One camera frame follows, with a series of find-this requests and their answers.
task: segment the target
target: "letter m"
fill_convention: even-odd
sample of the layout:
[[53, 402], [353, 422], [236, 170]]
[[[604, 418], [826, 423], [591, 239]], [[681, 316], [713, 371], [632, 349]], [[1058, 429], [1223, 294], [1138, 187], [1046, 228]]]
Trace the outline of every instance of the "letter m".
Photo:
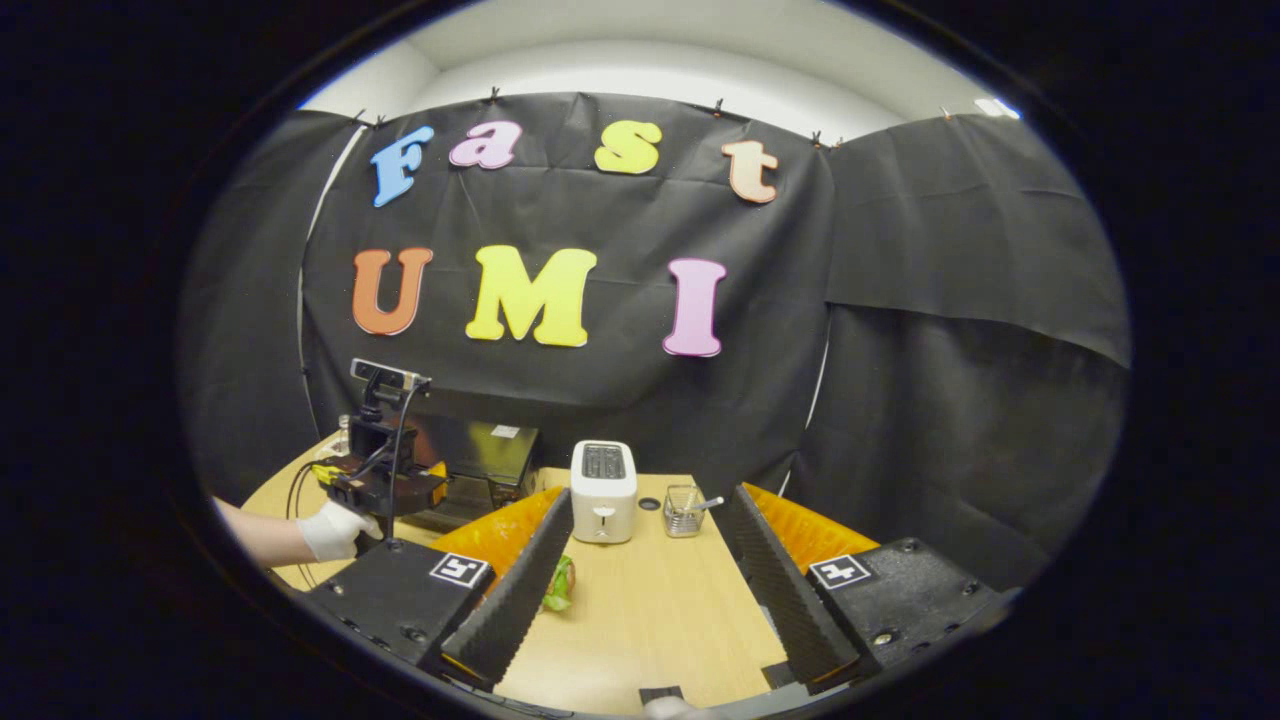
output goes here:
[[586, 273], [595, 266], [595, 254], [577, 249], [559, 250], [535, 281], [529, 279], [520, 251], [509, 245], [481, 247], [476, 260], [484, 274], [480, 275], [475, 319], [467, 323], [467, 337], [502, 338], [503, 327], [498, 322], [500, 306], [516, 340], [525, 338], [538, 313], [543, 311], [534, 340], [564, 347], [586, 345], [582, 291], [586, 288]]

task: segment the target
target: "white glove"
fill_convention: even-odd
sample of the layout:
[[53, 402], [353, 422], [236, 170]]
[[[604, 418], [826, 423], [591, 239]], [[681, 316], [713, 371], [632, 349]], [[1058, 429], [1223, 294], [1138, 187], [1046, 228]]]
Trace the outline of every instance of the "white glove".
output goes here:
[[372, 518], [352, 512], [332, 500], [319, 512], [297, 523], [302, 539], [319, 562], [355, 557], [356, 537], [361, 530], [374, 539], [383, 539], [383, 530]]
[[726, 720], [724, 715], [716, 710], [694, 707], [673, 694], [655, 697], [646, 702], [644, 716], [648, 720]]

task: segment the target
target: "wooden table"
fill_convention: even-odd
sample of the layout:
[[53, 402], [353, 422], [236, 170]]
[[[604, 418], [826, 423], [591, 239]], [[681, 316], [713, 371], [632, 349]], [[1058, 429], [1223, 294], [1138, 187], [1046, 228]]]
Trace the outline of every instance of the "wooden table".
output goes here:
[[[244, 510], [283, 515], [289, 483], [303, 454], [268, 480]], [[689, 475], [640, 475], [640, 497], [660, 500], [668, 484]], [[545, 468], [536, 489], [567, 486], [568, 470]], [[301, 496], [303, 516], [319, 510], [324, 492], [307, 478]], [[397, 537], [429, 544], [436, 533], [397, 523]], [[763, 669], [786, 661], [786, 652], [739, 573], [716, 520], [707, 515], [701, 533], [669, 538], [662, 511], [636, 509], [635, 534], [621, 544], [591, 544], [570, 538], [577, 585], [564, 612], [543, 611], [535, 619], [507, 675], [494, 692], [518, 701], [577, 712], [635, 715], [640, 688], [680, 685], [695, 706], [733, 702], [769, 692]], [[323, 582], [349, 560], [308, 565]], [[279, 568], [291, 585], [310, 587], [297, 568]]]

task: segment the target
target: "black box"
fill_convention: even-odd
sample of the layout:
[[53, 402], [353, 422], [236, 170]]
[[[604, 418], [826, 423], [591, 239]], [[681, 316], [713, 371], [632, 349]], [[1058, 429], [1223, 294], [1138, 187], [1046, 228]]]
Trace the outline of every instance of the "black box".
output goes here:
[[940, 644], [1001, 597], [915, 538], [814, 562], [805, 578], [881, 667]]
[[532, 493], [538, 428], [413, 414], [406, 424], [419, 430], [415, 461], [443, 461], [449, 487], [439, 506], [402, 520], [448, 532]]
[[483, 560], [394, 539], [298, 597], [364, 641], [438, 674], [440, 644], [493, 578]]

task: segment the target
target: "foam letter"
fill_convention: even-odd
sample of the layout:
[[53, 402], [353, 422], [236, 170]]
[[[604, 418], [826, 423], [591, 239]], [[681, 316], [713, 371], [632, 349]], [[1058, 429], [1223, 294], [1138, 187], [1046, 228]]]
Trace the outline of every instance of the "foam letter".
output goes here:
[[607, 173], [648, 173], [658, 165], [658, 149], [650, 142], [662, 140], [662, 128], [653, 123], [618, 120], [604, 128], [595, 149], [595, 167]]
[[378, 283], [383, 278], [383, 266], [392, 254], [385, 250], [365, 250], [356, 255], [356, 290], [351, 293], [351, 316], [360, 329], [369, 334], [399, 334], [417, 315], [417, 295], [422, 287], [422, 266], [431, 261], [431, 251], [425, 247], [401, 250], [399, 302], [390, 313], [378, 307]]
[[586, 345], [582, 329], [582, 291], [586, 273], [595, 266], [595, 254], [586, 250], [558, 250], [529, 281], [520, 251], [509, 245], [490, 245], [476, 251], [476, 260], [484, 268], [480, 275], [480, 297], [476, 300], [475, 319], [467, 323], [467, 337], [475, 340], [502, 338], [498, 307], [507, 315], [511, 336], [524, 340], [534, 324], [538, 311], [543, 322], [534, 331], [534, 340], [543, 345], [581, 347]]
[[662, 341], [662, 348], [672, 355], [719, 355], [719, 341], [712, 334], [712, 316], [716, 283], [728, 274], [724, 265], [680, 258], [668, 263], [667, 269], [676, 275], [676, 327]]
[[768, 202], [778, 196], [772, 184], [764, 184], [764, 168], [778, 169], [778, 159], [764, 154], [764, 145], [758, 140], [730, 142], [721, 152], [731, 158], [728, 163], [728, 184], [742, 200]]
[[449, 161], [468, 168], [479, 164], [486, 170], [497, 170], [516, 159], [511, 149], [520, 140], [520, 126], [507, 120], [480, 123], [467, 131], [467, 137], [449, 151]]
[[374, 208], [381, 208], [404, 193], [413, 186], [413, 178], [403, 170], [413, 172], [422, 164], [420, 143], [429, 142], [435, 135], [431, 126], [422, 126], [387, 147], [374, 152], [369, 164], [378, 168], [378, 196]]

